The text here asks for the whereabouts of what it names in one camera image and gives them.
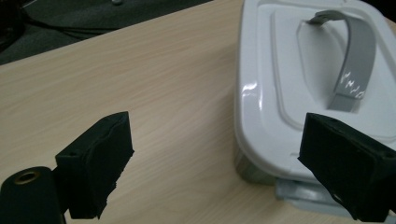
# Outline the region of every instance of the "black foam block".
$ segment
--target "black foam block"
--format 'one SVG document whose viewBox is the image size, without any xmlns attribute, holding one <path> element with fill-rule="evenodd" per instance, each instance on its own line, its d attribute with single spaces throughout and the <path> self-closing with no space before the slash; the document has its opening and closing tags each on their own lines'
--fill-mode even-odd
<svg viewBox="0 0 396 224">
<path fill-rule="evenodd" d="M 308 113 L 298 159 L 354 219 L 383 222 L 394 209 L 396 152 L 345 123 Z"/>
<path fill-rule="evenodd" d="M 60 197 L 72 218 L 102 214 L 133 153 L 128 113 L 121 112 L 100 119 L 56 155 Z"/>
</svg>

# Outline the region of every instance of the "gray strap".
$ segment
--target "gray strap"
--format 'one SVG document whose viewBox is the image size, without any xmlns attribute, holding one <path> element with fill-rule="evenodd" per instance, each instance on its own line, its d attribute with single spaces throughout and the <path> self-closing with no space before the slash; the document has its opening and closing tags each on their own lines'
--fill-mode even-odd
<svg viewBox="0 0 396 224">
<path fill-rule="evenodd" d="M 327 21 L 346 22 L 348 39 L 346 56 L 334 87 L 334 97 L 329 109 L 350 112 L 366 93 L 375 60 L 375 33 L 361 19 L 350 17 L 336 10 L 325 10 L 315 14 L 308 23 L 322 25 Z"/>
</svg>

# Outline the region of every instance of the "plastic lid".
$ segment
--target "plastic lid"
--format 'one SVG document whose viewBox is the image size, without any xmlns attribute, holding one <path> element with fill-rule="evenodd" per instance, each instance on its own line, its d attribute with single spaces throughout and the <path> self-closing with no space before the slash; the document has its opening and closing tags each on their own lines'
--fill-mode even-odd
<svg viewBox="0 0 396 224">
<path fill-rule="evenodd" d="M 307 23 L 328 9 L 366 21 L 375 33 L 373 72 L 353 112 L 329 109 L 347 50 L 346 23 Z M 251 0 L 242 15 L 235 134 L 253 163 L 271 175 L 315 181 L 297 160 L 307 112 L 396 148 L 396 39 L 379 11 L 355 0 Z"/>
</svg>

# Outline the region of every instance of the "light wood grain surface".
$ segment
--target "light wood grain surface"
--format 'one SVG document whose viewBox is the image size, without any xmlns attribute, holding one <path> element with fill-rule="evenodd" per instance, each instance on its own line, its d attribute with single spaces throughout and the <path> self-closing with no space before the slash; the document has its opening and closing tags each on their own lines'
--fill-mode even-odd
<svg viewBox="0 0 396 224">
<path fill-rule="evenodd" d="M 100 220 L 355 223 L 297 209 L 233 166 L 241 0 L 218 0 L 0 66 L 0 180 L 54 168 L 100 118 L 129 111 L 135 154 Z"/>
</svg>

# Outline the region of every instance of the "black cable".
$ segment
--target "black cable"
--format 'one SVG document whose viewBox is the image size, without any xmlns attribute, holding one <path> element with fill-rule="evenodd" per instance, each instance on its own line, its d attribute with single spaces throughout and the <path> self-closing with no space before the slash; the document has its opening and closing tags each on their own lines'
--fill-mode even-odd
<svg viewBox="0 0 396 224">
<path fill-rule="evenodd" d="M 82 27 L 69 27 L 69 26 L 57 26 L 57 25 L 49 25 L 42 21 L 36 21 L 35 19 L 31 18 L 27 12 L 23 9 L 21 11 L 23 21 L 27 24 L 58 31 L 64 35 L 68 35 L 74 37 L 76 39 L 87 39 L 87 36 L 78 36 L 80 35 L 103 35 L 110 31 L 116 31 L 119 28 L 82 28 Z"/>
</svg>

